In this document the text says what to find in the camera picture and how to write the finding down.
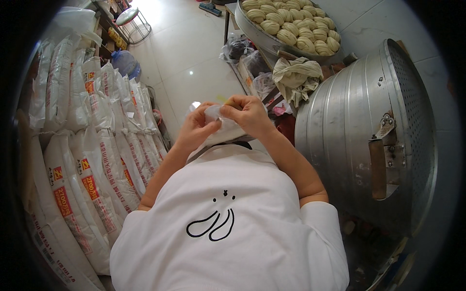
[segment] cartoon face print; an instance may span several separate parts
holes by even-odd
[[[228,191],[224,190],[223,191],[223,198],[222,199],[229,199],[228,197]],[[217,199],[214,198],[212,200],[213,203],[217,202]],[[227,236],[230,235],[233,224],[234,224],[234,213],[233,209],[228,209],[227,210],[227,216],[224,222],[220,223],[219,218],[220,218],[220,212],[216,210],[214,213],[212,213],[209,217],[202,219],[202,220],[195,220],[186,226],[186,232],[190,237],[201,237],[205,235],[206,233],[209,233],[209,239],[213,242],[217,242],[219,240],[222,240],[226,238]]]

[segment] metal steamer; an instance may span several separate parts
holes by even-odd
[[[299,109],[296,148],[339,210],[413,236],[435,188],[432,108],[393,40],[319,85]]]

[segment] stool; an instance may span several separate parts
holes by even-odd
[[[136,24],[136,22],[134,21],[136,16],[139,18],[141,24]],[[131,31],[128,31],[128,29],[125,27],[128,23],[131,24],[131,26],[133,27]],[[137,44],[142,42],[152,31],[152,27],[137,7],[131,7],[123,11],[120,14],[120,16],[118,16],[118,18],[116,19],[116,25],[122,28],[122,33],[126,35],[127,39],[129,40],[129,44]],[[132,35],[134,33],[139,33],[141,37],[133,38]]]

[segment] perforated metal steamer lid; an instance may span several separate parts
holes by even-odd
[[[416,235],[429,211],[437,177],[434,118],[427,91],[407,53],[393,40],[385,45],[387,61],[392,62],[391,70],[395,71],[392,76],[396,75],[394,85],[402,97],[402,101],[398,97],[401,120],[397,127],[402,126],[406,147],[407,182],[411,182],[412,194],[411,232]]]

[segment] hand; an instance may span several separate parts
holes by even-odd
[[[204,102],[193,112],[188,114],[183,126],[179,131],[179,136],[174,144],[174,147],[182,150],[195,151],[212,133],[216,132],[222,126],[220,120],[210,122],[206,125],[206,116],[204,111],[211,105],[216,105],[214,102]]]
[[[250,136],[260,140],[276,131],[262,102],[257,97],[233,95],[228,100],[240,105],[243,110],[239,111],[232,106],[224,105],[220,108],[220,113],[233,119]]]

